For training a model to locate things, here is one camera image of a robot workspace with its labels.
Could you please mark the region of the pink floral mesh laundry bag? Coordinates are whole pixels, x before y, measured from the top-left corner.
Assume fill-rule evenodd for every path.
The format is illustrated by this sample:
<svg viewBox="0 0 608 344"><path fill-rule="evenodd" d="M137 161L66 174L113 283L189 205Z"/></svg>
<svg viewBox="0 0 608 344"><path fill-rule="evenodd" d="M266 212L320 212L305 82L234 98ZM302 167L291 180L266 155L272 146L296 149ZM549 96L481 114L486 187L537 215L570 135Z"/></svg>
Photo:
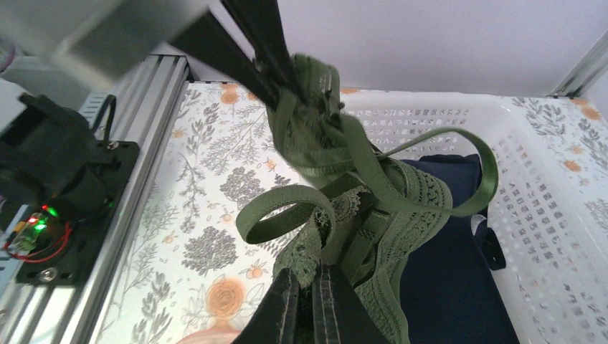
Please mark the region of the pink floral mesh laundry bag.
<svg viewBox="0 0 608 344"><path fill-rule="evenodd" d="M234 329L208 329L197 331L180 339L177 344L230 344L240 334L241 330Z"/></svg>

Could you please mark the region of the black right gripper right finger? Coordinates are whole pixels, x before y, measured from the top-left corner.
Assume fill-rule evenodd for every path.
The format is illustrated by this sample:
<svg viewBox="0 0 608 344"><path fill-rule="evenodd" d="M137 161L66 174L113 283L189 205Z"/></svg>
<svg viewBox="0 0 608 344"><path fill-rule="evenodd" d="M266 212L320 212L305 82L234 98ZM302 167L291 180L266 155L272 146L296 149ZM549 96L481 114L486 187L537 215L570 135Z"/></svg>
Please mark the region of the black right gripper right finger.
<svg viewBox="0 0 608 344"><path fill-rule="evenodd" d="M322 264L312 286L315 343L388 343L371 320L345 274Z"/></svg>

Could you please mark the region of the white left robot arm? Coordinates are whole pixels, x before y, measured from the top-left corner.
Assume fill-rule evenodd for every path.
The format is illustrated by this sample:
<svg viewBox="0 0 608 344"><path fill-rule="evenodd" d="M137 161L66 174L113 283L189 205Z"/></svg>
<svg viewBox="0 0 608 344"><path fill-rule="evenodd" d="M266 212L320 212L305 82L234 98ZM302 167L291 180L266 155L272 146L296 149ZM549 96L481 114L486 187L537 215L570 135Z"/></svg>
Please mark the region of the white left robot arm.
<svg viewBox="0 0 608 344"><path fill-rule="evenodd" d="M262 63L256 67L208 1L3 1L1 32L93 89L111 87L163 42L242 83L276 108L278 87L302 95L276 1L225 1ZM76 285L90 275L138 159L137 143L95 137L112 128L115 96L93 123L44 95L1 131L1 195L34 213L2 249L30 285Z"/></svg>

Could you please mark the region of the green lace bra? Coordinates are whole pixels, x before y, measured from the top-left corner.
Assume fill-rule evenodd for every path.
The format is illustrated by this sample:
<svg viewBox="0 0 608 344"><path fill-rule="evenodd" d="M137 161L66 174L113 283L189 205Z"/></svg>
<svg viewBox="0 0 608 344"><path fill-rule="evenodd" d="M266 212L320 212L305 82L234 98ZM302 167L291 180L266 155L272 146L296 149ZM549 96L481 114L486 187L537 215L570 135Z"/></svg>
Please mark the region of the green lace bra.
<svg viewBox="0 0 608 344"><path fill-rule="evenodd" d="M275 148L306 184L251 200L237 229L250 244L294 233L275 259L272 278L288 268L300 285L294 343L315 343L312 286L322 264L341 269L388 343L408 343L399 280L409 255L450 217L489 205L498 188L495 156L481 138L457 130L478 152L482 175L475 193L455 206L444 181L369 141L361 122L343 110L335 67L304 54L293 62L307 100L281 87L268 120Z"/></svg>

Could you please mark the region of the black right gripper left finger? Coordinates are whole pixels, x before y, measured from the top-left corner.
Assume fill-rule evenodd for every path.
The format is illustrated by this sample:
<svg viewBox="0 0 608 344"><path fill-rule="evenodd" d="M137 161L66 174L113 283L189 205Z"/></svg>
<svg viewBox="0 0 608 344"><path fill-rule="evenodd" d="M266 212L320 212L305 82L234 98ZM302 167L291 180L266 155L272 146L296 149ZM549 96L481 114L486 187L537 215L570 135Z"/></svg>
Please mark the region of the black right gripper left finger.
<svg viewBox="0 0 608 344"><path fill-rule="evenodd" d="M281 269L236 344L294 343L300 285L292 270Z"/></svg>

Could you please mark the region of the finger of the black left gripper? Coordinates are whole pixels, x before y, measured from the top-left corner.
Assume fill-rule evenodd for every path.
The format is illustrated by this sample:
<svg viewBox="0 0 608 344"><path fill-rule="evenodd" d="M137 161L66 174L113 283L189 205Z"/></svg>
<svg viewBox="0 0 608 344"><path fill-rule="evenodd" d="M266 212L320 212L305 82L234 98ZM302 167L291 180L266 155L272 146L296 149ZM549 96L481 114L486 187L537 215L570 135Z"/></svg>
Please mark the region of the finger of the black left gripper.
<svg viewBox="0 0 608 344"><path fill-rule="evenodd" d="M276 0L225 0L222 5L252 45L256 61L270 78L305 100L295 64L285 43Z"/></svg>
<svg viewBox="0 0 608 344"><path fill-rule="evenodd" d="M277 107L278 91L210 11L175 36L171 45L236 80L271 109Z"/></svg>

